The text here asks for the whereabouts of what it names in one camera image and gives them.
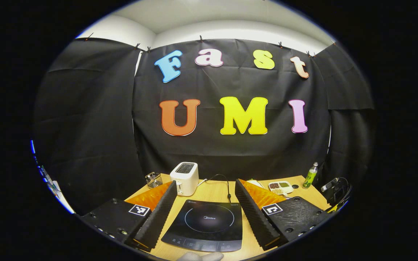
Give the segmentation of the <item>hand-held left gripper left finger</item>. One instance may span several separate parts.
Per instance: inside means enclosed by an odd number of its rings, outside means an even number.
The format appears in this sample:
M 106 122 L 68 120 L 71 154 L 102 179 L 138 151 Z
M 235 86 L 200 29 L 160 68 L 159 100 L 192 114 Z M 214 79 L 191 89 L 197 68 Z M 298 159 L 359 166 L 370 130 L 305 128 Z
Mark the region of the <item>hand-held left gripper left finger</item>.
M 127 202 L 113 198 L 80 220 L 119 243 L 150 252 L 157 244 L 176 195 L 176 182 L 168 182 Z

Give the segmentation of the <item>white toaster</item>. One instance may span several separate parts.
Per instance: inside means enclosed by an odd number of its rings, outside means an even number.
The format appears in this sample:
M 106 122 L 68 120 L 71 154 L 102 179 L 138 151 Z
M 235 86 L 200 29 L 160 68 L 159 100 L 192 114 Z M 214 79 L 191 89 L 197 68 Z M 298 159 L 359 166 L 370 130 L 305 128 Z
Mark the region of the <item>white toaster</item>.
M 181 162 L 170 173 L 171 181 L 176 181 L 179 196 L 192 196 L 199 184 L 198 164 Z

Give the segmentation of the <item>white divided dish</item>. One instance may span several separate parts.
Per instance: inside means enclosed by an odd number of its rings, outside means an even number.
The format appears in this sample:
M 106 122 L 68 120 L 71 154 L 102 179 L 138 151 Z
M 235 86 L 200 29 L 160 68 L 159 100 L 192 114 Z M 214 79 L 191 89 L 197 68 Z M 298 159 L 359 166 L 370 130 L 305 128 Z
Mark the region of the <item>white divided dish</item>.
M 292 185 L 290 185 L 288 181 L 270 182 L 268 187 L 271 192 L 282 196 L 287 196 L 289 193 L 294 191 Z

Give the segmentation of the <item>black induction cooktop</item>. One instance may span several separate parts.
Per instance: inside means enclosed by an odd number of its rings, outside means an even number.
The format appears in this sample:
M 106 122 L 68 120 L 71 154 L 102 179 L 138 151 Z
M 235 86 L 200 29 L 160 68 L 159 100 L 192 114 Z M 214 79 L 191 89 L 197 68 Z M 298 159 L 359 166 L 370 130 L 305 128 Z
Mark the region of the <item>black induction cooktop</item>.
M 186 200 L 161 241 L 202 252 L 232 252 L 242 247 L 239 203 Z

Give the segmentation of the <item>black backdrop cloth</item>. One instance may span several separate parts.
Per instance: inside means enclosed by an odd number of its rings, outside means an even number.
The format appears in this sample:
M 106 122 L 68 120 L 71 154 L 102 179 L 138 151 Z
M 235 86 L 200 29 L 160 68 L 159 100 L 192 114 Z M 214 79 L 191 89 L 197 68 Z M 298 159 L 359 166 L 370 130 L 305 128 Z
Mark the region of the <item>black backdrop cloth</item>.
M 306 175 L 358 185 L 373 150 L 370 84 L 339 45 L 315 56 L 252 40 L 194 40 L 140 52 L 77 39 L 34 106 L 37 159 L 84 214 L 196 162 L 199 177 Z

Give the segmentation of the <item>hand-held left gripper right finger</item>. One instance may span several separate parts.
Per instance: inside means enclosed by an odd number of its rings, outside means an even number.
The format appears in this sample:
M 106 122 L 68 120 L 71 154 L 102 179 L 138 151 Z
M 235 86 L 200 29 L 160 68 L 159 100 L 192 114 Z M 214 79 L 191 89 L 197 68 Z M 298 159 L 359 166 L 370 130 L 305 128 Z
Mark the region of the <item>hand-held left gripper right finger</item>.
M 285 199 L 241 179 L 235 182 L 235 195 L 263 250 L 296 241 L 332 217 L 302 197 Z

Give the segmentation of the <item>green drink bottle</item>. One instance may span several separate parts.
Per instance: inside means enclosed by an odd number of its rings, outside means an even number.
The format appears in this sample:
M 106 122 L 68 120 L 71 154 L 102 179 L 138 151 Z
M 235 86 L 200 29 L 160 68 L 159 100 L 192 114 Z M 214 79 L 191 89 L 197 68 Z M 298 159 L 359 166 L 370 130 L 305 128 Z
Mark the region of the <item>green drink bottle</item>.
M 304 188 L 304 189 L 310 188 L 310 186 L 312 185 L 312 182 L 314 181 L 317 173 L 318 173 L 318 162 L 314 162 L 312 167 L 307 172 L 305 180 L 302 184 L 302 188 Z

